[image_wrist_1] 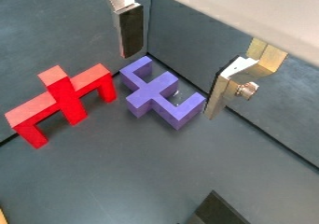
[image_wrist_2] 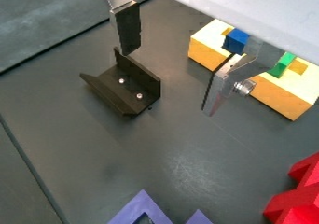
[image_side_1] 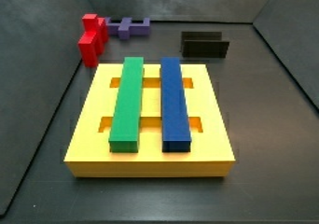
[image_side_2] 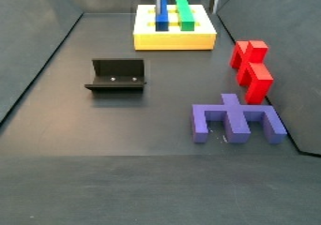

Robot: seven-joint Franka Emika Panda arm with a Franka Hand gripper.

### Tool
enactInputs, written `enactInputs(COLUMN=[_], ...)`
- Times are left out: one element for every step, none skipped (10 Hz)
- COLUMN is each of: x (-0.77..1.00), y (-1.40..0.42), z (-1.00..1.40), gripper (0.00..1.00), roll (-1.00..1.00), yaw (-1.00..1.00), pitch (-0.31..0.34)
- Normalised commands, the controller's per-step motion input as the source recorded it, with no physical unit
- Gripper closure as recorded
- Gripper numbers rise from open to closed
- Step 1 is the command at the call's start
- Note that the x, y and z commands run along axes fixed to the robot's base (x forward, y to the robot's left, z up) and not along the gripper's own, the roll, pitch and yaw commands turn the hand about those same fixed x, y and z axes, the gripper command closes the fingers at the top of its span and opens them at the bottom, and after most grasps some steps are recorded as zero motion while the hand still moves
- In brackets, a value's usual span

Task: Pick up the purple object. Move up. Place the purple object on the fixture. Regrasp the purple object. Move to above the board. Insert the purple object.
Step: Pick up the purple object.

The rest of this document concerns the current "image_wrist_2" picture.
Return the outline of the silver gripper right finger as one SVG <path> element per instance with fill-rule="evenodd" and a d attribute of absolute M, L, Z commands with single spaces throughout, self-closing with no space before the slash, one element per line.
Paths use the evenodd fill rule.
<path fill-rule="evenodd" d="M 212 116 L 222 101 L 233 94 L 246 96 L 254 87 L 250 77 L 273 68 L 285 51 L 254 36 L 248 38 L 244 54 L 232 54 L 212 77 L 201 110 Z"/>

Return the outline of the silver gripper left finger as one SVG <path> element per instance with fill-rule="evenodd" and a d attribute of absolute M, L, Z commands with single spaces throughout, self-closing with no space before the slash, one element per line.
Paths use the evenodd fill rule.
<path fill-rule="evenodd" d="M 140 4 L 134 0 L 105 0 L 109 19 L 117 30 L 121 54 L 129 55 L 140 47 Z"/>

